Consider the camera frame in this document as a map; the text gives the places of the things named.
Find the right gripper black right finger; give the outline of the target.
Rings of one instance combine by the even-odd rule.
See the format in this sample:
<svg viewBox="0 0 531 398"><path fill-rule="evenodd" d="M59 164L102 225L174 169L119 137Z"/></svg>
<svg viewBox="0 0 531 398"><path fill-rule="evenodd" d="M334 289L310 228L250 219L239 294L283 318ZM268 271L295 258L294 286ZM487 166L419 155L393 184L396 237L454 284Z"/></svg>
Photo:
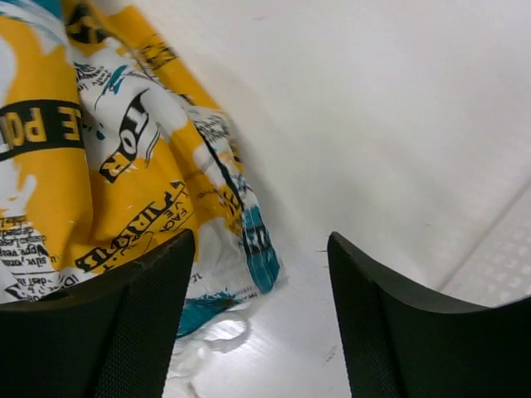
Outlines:
<svg viewBox="0 0 531 398"><path fill-rule="evenodd" d="M496 308L453 298L337 232L327 256L352 396L529 396L528 298Z"/></svg>

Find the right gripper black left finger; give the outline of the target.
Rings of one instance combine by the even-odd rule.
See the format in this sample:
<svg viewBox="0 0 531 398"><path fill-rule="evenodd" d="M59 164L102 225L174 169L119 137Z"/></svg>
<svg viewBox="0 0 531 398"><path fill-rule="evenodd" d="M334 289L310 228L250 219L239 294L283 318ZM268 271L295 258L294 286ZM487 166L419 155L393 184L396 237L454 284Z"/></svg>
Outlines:
<svg viewBox="0 0 531 398"><path fill-rule="evenodd" d="M160 397L195 254L183 231L37 302L1 307L4 397Z"/></svg>

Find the colourful printed shorts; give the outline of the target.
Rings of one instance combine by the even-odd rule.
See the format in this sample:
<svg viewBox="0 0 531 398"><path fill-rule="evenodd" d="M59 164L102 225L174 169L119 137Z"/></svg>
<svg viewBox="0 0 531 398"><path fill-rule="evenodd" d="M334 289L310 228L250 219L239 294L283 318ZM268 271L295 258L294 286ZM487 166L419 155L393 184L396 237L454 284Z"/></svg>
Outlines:
<svg viewBox="0 0 531 398"><path fill-rule="evenodd" d="M1 4L1 300L36 301L193 233L178 335L284 267L233 124L131 1Z"/></svg>

